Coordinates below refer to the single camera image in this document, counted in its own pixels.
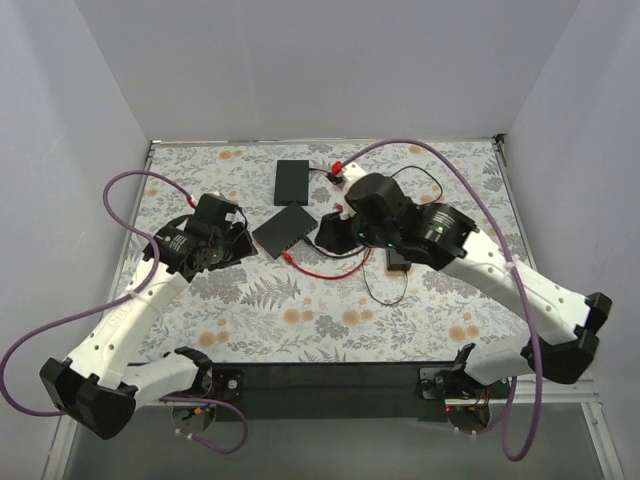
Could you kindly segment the black rectangular box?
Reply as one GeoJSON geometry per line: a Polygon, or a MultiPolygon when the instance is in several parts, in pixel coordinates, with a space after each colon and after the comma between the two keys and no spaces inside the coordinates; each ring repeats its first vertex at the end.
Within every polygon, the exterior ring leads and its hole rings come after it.
{"type": "Polygon", "coordinates": [[[307,206],[309,201],[310,165],[308,160],[278,160],[273,203],[307,206]]]}

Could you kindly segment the black network switch with ports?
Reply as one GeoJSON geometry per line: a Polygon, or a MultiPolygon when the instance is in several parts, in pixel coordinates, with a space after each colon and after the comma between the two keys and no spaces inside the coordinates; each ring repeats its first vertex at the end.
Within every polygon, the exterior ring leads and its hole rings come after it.
{"type": "Polygon", "coordinates": [[[252,232],[253,239],[274,260],[318,226],[302,206],[292,203],[252,232]]]}

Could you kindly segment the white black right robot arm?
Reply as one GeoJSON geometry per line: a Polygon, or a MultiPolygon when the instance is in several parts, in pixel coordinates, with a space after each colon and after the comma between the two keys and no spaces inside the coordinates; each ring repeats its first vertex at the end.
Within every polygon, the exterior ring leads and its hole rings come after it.
{"type": "Polygon", "coordinates": [[[414,203],[389,176],[355,168],[333,179],[344,207],[322,217],[319,247],[335,254],[359,246],[393,251],[471,285],[518,317],[525,315],[522,303],[529,303],[536,332],[464,346],[440,382],[442,391],[471,393],[534,373],[571,385],[591,365],[612,307],[607,295],[570,291],[508,259],[473,219],[444,203],[414,203]]]}

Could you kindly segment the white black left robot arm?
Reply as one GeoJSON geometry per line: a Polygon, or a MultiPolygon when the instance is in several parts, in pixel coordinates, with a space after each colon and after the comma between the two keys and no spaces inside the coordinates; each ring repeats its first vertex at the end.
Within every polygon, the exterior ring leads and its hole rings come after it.
{"type": "Polygon", "coordinates": [[[170,221],[145,248],[132,278],[142,289],[128,290],[126,301],[109,309],[64,360],[45,362],[40,378],[56,408],[107,440],[146,404],[171,394],[208,396],[213,362],[198,350],[179,347],[144,365],[130,362],[197,274],[237,265],[255,253],[241,207],[203,195],[192,214],[170,221]]]}

